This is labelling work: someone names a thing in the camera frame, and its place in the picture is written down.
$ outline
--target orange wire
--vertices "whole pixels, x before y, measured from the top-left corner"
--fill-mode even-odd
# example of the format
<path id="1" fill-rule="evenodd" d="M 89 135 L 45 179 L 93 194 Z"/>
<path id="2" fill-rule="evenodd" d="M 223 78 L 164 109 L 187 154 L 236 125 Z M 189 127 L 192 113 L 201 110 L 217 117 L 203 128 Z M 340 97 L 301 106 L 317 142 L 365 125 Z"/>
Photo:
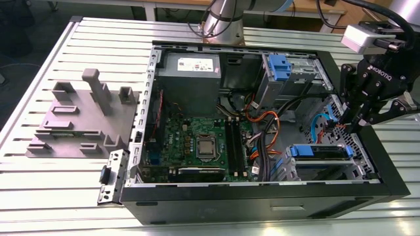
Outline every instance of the orange wire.
<path id="1" fill-rule="evenodd" d="M 280 151 L 275 151 L 275 150 L 269 150 L 269 151 L 268 151 L 268 154 L 281 154 L 281 152 L 280 152 Z M 249 156 L 249 159 L 253 160 L 253 159 L 256 159 L 257 157 L 259 157 L 259 154 L 257 154 L 257 151 L 255 151 L 255 152 L 252 153 L 252 155 Z"/>
<path id="2" fill-rule="evenodd" d="M 251 104 L 252 104 L 252 102 L 253 102 L 253 99 L 255 99 L 255 94 L 252 95 L 252 99 L 251 99 L 251 102 L 248 103 L 248 105 L 247 105 L 247 107 L 245 107 L 245 115 L 247 115 L 247 119 L 249 120 L 249 121 L 252 121 L 252 122 L 259 122 L 259 121 L 261 121 L 268 115 L 273 115 L 275 116 L 275 118 L 276 118 L 276 123 L 277 123 L 277 132 L 276 132 L 276 134 L 275 134 L 275 137 L 273 137 L 273 139 L 272 139 L 272 141 L 271 141 L 271 143 L 265 146 L 267 147 L 267 149 L 269 149 L 269 148 L 272 148 L 273 147 L 273 145 L 275 145 L 275 143 L 276 143 L 276 140 L 277 140 L 277 137 L 279 137 L 279 131 L 280 131 L 280 119 L 279 119 L 279 116 L 277 116 L 277 113 L 275 112 L 275 111 L 268 111 L 268 112 L 264 112 L 261 115 L 260 115 L 260 117 L 257 117 L 257 118 L 252 118 L 251 116 L 249 116 L 249 113 L 248 113 L 248 108 L 249 108 L 249 106 L 251 106 Z"/>

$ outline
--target table leg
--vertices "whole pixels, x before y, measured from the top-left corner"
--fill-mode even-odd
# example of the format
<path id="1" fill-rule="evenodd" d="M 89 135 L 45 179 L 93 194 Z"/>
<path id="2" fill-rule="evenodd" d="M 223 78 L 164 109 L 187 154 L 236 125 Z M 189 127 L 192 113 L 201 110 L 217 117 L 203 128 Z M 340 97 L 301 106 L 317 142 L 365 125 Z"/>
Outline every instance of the table leg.
<path id="1" fill-rule="evenodd" d="M 59 10 L 57 3 L 59 2 L 48 1 L 48 5 L 52 12 L 56 12 Z"/>
<path id="2" fill-rule="evenodd" d="M 339 22 L 339 19 L 341 17 L 341 15 L 339 15 L 339 14 L 324 14 L 324 16 L 325 16 L 328 23 L 332 24 L 333 26 L 336 25 L 336 23 Z M 320 30 L 321 33 L 331 33 L 332 31 L 333 31 L 332 28 L 323 25 L 321 30 Z"/>
<path id="3" fill-rule="evenodd" d="M 145 10 L 147 21 L 156 21 L 156 4 L 151 2 L 145 2 L 144 10 Z"/>

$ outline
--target aluminum table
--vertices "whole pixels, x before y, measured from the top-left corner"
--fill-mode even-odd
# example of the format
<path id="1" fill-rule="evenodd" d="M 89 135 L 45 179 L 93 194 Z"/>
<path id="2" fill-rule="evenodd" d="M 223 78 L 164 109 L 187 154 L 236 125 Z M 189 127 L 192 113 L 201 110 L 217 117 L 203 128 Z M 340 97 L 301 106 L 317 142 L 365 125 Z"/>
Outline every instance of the aluminum table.
<path id="1" fill-rule="evenodd" d="M 324 50 L 337 66 L 360 55 L 339 34 L 245 28 L 251 46 Z M 141 226 L 123 206 L 96 206 L 105 159 L 27 158 L 57 81 L 87 89 L 83 70 L 97 68 L 109 89 L 144 88 L 152 40 L 200 42 L 185 24 L 84 18 L 71 22 L 0 133 L 0 232 L 75 235 L 420 235 L 420 123 L 415 116 L 375 126 L 411 191 L 339 219 L 188 226 Z"/>

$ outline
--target blue plastic latch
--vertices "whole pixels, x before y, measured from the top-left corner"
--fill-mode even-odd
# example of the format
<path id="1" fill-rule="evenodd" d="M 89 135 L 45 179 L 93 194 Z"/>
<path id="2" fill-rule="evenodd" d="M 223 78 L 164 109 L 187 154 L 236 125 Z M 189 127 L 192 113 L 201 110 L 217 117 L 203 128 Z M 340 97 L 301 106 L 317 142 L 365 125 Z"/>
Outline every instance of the blue plastic latch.
<path id="1" fill-rule="evenodd" d="M 291 146 L 291 154 L 292 156 L 297 156 L 297 150 L 295 146 Z"/>
<path id="2" fill-rule="evenodd" d="M 276 81 L 287 81 L 292 74 L 292 64 L 284 55 L 269 55 L 269 68 L 275 73 Z"/>
<path id="3" fill-rule="evenodd" d="M 355 152 L 351 146 L 345 146 L 345 151 L 347 151 L 347 155 L 348 155 L 348 159 L 352 158 L 355 156 Z"/>
<path id="4" fill-rule="evenodd" d="M 312 147 L 309 145 L 296 145 L 295 147 L 300 156 L 313 156 Z"/>
<path id="5" fill-rule="evenodd" d="M 269 176 L 272 176 L 276 173 L 276 170 L 279 169 L 281 163 L 283 163 L 283 159 L 277 161 L 275 167 L 271 169 Z"/>

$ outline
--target cable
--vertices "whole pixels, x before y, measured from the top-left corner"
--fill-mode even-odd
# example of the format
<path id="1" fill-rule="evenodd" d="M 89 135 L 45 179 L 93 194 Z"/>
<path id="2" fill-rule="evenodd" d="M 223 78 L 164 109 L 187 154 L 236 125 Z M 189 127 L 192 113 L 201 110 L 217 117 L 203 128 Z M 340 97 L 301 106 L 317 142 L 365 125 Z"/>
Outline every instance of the cable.
<path id="1" fill-rule="evenodd" d="M 309 93 L 309 94 L 305 94 L 305 95 L 301 95 L 301 96 L 293 98 L 292 100 L 287 101 L 287 103 L 277 110 L 277 117 L 280 118 L 280 116 L 283 115 L 284 111 L 287 111 L 296 102 L 299 102 L 299 101 L 301 101 L 301 100 L 304 100 L 307 98 L 325 98 L 329 95 L 331 95 L 329 93 L 317 93 L 317 94 Z M 264 128 L 265 132 L 268 132 L 269 127 L 272 126 L 273 122 L 275 122 L 275 119 L 272 118 L 269 120 L 269 122 L 267 123 L 267 125 L 265 125 L 265 128 Z"/>
<path id="2" fill-rule="evenodd" d="M 292 1 L 292 5 L 293 5 L 292 17 L 295 17 L 295 16 L 296 16 L 296 5 L 295 5 L 295 1 Z"/>
<path id="3" fill-rule="evenodd" d="M 219 108 L 219 110 L 220 110 L 221 112 L 227 113 L 228 116 L 231 116 L 231 117 L 239 116 L 239 113 L 229 112 L 228 109 L 227 109 L 220 103 L 216 104 L 216 107 Z"/>
<path id="4" fill-rule="evenodd" d="M 332 29 L 340 29 L 344 30 L 347 29 L 347 26 L 333 26 L 332 24 L 328 23 L 324 14 L 323 14 L 323 10 L 321 10 L 321 4 L 320 4 L 321 0 L 316 0 L 316 10 L 317 10 L 317 14 L 320 15 L 321 21 L 324 23 L 325 26 L 328 26 Z"/>
<path id="5" fill-rule="evenodd" d="M 260 138 L 256 141 L 256 147 L 259 147 L 259 146 L 260 146 Z M 257 173 L 256 181 L 261 182 L 264 180 L 264 161 L 263 161 L 261 157 L 260 157 L 259 166 L 260 166 L 260 170 L 259 170 L 259 173 Z"/>
<path id="6" fill-rule="evenodd" d="M 9 66 L 16 66 L 16 65 L 31 65 L 31 66 L 36 66 L 36 67 L 41 67 L 40 65 L 32 64 L 32 63 L 15 63 L 15 64 L 9 64 L 9 65 L 4 65 L 0 67 L 0 69 L 7 68 Z"/>
<path id="7" fill-rule="evenodd" d="M 216 0 L 212 0 L 211 3 L 209 3 L 209 5 L 208 5 L 208 7 L 205 8 L 204 14 L 203 14 L 203 16 L 201 16 L 200 24 L 201 24 L 201 22 L 203 22 L 203 20 L 204 20 L 205 14 L 207 14 L 207 12 L 209 11 L 211 7 L 213 6 L 215 2 L 216 2 Z M 199 33 L 192 29 L 189 22 L 187 22 L 187 25 L 188 25 L 188 28 L 189 28 L 189 30 L 192 31 L 192 33 L 195 33 L 196 36 L 201 37 L 201 36 L 203 36 L 203 31 L 201 31 L 201 34 L 199 34 Z"/>
<path id="8" fill-rule="evenodd" d="M 261 131 L 260 135 L 260 156 L 263 157 L 264 163 L 264 180 L 263 181 L 269 181 L 269 157 L 268 157 L 268 152 L 267 148 L 264 146 L 265 143 L 265 132 L 264 130 Z"/>
<path id="9" fill-rule="evenodd" d="M 401 44 L 400 48 L 404 48 L 405 50 L 411 50 L 415 47 L 415 43 L 416 43 L 416 33 L 413 31 L 413 28 L 411 27 L 409 23 L 405 21 L 405 19 L 396 14 L 392 10 L 389 10 L 388 8 L 385 8 L 384 6 L 380 6 L 375 3 L 363 1 L 363 0 L 343 0 L 344 2 L 363 7 L 376 13 L 379 13 L 380 15 L 388 17 L 403 29 L 404 33 L 405 33 L 405 38 L 407 41 L 405 43 Z"/>
<path id="10" fill-rule="evenodd" d="M 171 10 L 171 8 L 165 8 L 169 12 L 177 12 L 179 11 L 179 9 L 177 10 Z"/>
<path id="11" fill-rule="evenodd" d="M 235 115 L 229 114 L 223 108 L 220 108 L 217 105 L 216 105 L 216 108 L 220 110 L 220 112 L 227 116 L 227 117 L 235 117 Z"/>
<path id="12" fill-rule="evenodd" d="M 215 38 L 215 37 L 217 37 L 219 35 L 221 35 L 221 34 L 228 30 L 228 28 L 231 27 L 231 24 L 232 24 L 232 22 L 233 22 L 233 17 L 235 17 L 235 14 L 236 14 L 236 6 L 237 6 L 237 0 L 235 0 L 233 13 L 232 13 L 232 17 L 231 17 L 229 23 L 228 23 L 227 27 L 223 29 L 223 31 L 220 31 L 220 32 L 216 33 L 216 34 L 212 34 L 212 31 L 213 31 L 213 29 L 216 28 L 216 25 L 217 25 L 217 23 L 219 23 L 219 21 L 220 21 L 220 18 L 221 18 L 221 13 L 220 13 L 219 19 L 217 19 L 215 25 L 212 26 L 212 28 L 209 29 L 209 33 L 208 33 L 207 35 L 199 34 L 199 33 L 192 29 L 191 24 L 188 23 L 188 28 L 189 28 L 189 30 L 192 31 L 192 33 L 195 33 L 195 35 L 199 36 L 200 38 Z"/>
<path id="13" fill-rule="evenodd" d="M 313 120 L 312 120 L 312 123 L 311 123 L 311 138 L 312 138 L 313 143 L 317 142 L 317 136 L 316 136 L 316 133 L 315 133 L 315 129 L 316 129 L 315 126 L 316 126 L 316 121 L 317 121 L 319 117 L 324 117 L 327 120 L 331 119 L 329 116 L 327 114 L 324 114 L 324 113 L 320 113 L 320 114 L 317 114 L 313 117 Z"/>

